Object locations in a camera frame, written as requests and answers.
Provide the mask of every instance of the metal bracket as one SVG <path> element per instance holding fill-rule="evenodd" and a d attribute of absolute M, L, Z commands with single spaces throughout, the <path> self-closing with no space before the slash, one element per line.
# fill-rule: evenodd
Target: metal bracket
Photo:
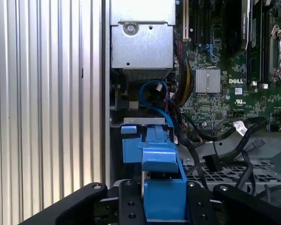
<path fill-rule="evenodd" d="M 273 82 L 281 81 L 281 58 L 279 60 L 276 68 L 274 67 L 274 41 L 281 38 L 281 29 L 278 25 L 274 25 L 274 28 L 271 33 L 271 41 L 270 41 L 270 73 L 273 79 Z"/>

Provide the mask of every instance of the chip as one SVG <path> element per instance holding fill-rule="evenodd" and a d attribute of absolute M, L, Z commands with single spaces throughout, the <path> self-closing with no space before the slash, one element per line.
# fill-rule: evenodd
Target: chip
<path fill-rule="evenodd" d="M 217 113 L 215 114 L 215 119 L 216 119 L 216 120 L 222 120 L 222 119 L 223 119 L 223 114 L 222 114 L 221 112 L 217 112 Z"/>

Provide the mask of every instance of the cable bundle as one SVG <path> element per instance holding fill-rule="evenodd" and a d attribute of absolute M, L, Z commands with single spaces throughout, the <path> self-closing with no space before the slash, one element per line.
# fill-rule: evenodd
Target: cable bundle
<path fill-rule="evenodd" d="M 187 102 L 192 94 L 194 77 L 188 61 L 186 46 L 183 41 L 176 41 L 176 54 L 179 62 L 180 85 L 172 100 L 180 108 Z"/>

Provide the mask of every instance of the blue cable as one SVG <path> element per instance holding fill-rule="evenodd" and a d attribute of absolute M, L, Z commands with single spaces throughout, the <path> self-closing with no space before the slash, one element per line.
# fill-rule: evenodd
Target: blue cable
<path fill-rule="evenodd" d="M 145 87 L 146 87 L 148 84 L 151 84 L 151 83 L 162 83 L 162 84 L 165 86 L 165 88 L 168 87 L 167 84 L 166 84 L 166 82 L 161 81 L 161 80 L 151 80 L 151 81 L 148 81 L 147 83 L 145 83 L 145 84 L 140 88 L 140 102 L 143 103 L 143 105 L 144 105 L 146 108 L 148 108 L 148 109 L 153 109 L 153 110 L 159 112 L 160 114 L 162 114 L 162 115 L 165 117 L 165 119 L 167 120 L 168 125 L 171 126 L 171 127 L 173 127 L 173 126 L 174 126 L 173 121 L 172 121 L 172 119 L 170 118 L 170 116 L 169 116 L 165 111 L 162 111 L 161 109 L 159 109 L 159 108 L 157 108 L 157 107 L 155 107 L 155 106 L 152 106 L 152 105 L 150 105 L 148 102 L 145 101 L 145 98 L 144 98 L 144 89 L 145 89 Z"/>

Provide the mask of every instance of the label sticker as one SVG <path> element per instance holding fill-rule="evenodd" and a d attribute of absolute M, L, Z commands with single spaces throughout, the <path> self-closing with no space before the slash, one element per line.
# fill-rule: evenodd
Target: label sticker
<path fill-rule="evenodd" d="M 235 95 L 242 95 L 243 89 L 242 88 L 235 88 Z"/>
<path fill-rule="evenodd" d="M 175 136 L 175 135 L 174 135 L 174 143 L 175 143 L 175 144 L 178 144 L 178 138 L 177 138 L 177 136 Z"/>
<path fill-rule="evenodd" d="M 244 123 L 242 121 L 236 121 L 233 122 L 233 126 L 235 127 L 236 131 L 241 135 L 244 136 L 244 134 L 247 132 L 247 128 L 245 127 Z"/>
<path fill-rule="evenodd" d="M 256 47 L 256 18 L 252 21 L 252 48 Z"/>

